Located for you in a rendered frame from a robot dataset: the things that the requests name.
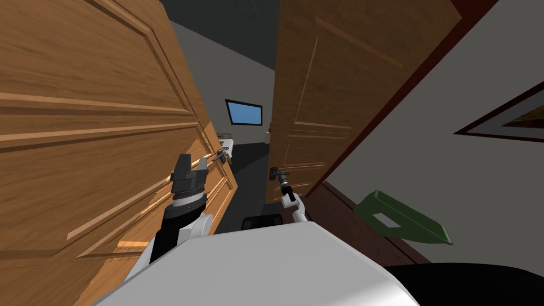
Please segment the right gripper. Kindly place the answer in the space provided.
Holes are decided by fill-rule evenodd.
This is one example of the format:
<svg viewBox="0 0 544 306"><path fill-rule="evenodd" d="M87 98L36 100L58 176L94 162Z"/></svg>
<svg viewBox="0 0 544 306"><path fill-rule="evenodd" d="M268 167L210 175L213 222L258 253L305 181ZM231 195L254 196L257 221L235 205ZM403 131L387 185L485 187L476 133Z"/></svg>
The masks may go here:
<svg viewBox="0 0 544 306"><path fill-rule="evenodd" d="M286 176L289 172L281 172L277 167L271 167L269 171L269 180L277 180L280 184L285 184L287 182Z"/></svg>

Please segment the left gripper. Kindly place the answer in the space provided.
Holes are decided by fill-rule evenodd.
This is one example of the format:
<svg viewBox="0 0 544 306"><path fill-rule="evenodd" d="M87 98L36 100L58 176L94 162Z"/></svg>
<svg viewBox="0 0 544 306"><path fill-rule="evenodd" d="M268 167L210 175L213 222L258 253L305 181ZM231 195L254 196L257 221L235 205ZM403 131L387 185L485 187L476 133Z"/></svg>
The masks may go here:
<svg viewBox="0 0 544 306"><path fill-rule="evenodd" d="M176 172L169 179L172 181L171 192L187 192L203 188L209 174L207 158L199 159L197 170L191 171L191 154L180 154L176 162Z"/></svg>

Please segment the blue window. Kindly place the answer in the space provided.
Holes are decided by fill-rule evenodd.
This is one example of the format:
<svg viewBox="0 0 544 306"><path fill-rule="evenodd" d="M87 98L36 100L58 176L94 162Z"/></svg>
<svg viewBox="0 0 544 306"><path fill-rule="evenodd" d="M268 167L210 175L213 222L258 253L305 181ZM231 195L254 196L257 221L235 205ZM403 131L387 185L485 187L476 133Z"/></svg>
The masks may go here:
<svg viewBox="0 0 544 306"><path fill-rule="evenodd" d="M232 125L262 126L262 106L225 99Z"/></svg>

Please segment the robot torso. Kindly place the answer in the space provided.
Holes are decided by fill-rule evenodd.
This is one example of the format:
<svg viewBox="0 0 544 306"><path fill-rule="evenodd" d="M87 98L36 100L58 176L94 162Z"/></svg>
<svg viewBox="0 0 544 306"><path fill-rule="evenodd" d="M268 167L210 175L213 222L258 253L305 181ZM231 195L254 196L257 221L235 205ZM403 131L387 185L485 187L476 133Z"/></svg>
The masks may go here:
<svg viewBox="0 0 544 306"><path fill-rule="evenodd" d="M420 306L314 222L189 239L92 306Z"/></svg>

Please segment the brown wooden panelled door leaf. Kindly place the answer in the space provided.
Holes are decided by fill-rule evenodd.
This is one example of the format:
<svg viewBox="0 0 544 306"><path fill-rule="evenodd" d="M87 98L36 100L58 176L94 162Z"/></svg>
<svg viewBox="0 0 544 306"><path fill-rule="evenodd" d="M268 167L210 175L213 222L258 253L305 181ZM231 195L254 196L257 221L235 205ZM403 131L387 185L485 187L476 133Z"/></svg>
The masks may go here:
<svg viewBox="0 0 544 306"><path fill-rule="evenodd" d="M308 194L460 19L451 0L280 0L269 166Z"/></svg>
<svg viewBox="0 0 544 306"><path fill-rule="evenodd" d="M0 306L90 306L142 258L180 154L236 190L160 0L0 0Z"/></svg>

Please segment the green bin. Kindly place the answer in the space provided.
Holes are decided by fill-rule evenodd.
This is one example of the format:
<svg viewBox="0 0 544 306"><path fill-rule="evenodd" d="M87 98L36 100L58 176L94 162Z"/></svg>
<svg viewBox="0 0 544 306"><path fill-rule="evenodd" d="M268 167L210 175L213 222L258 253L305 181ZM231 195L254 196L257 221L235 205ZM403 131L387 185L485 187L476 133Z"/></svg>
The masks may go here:
<svg viewBox="0 0 544 306"><path fill-rule="evenodd" d="M382 236L425 244L453 244L446 227L379 190L357 204L354 213Z"/></svg>

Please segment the dark framed wall picture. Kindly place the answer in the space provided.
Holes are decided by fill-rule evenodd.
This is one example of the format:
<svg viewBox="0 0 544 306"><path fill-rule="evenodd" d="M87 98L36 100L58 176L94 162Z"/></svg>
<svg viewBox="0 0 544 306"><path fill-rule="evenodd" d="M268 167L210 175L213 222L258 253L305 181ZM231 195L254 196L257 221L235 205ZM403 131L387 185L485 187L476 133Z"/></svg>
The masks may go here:
<svg viewBox="0 0 544 306"><path fill-rule="evenodd" d="M455 133L544 143L544 81Z"/></svg>

